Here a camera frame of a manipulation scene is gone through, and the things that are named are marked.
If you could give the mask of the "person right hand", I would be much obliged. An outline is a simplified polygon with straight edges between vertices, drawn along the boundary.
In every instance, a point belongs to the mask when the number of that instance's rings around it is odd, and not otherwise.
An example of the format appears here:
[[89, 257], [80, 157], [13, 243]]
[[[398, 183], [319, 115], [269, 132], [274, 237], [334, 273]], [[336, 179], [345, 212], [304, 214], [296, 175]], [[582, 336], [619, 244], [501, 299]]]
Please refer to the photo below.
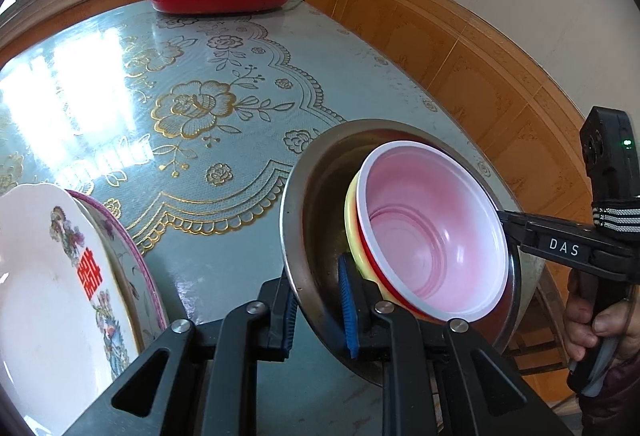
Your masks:
[[564, 345], [568, 357], [580, 361], [600, 338], [619, 338], [615, 364], [634, 358], [639, 352], [639, 297], [620, 301], [596, 315], [579, 293], [579, 274], [571, 271], [568, 299], [563, 315]]

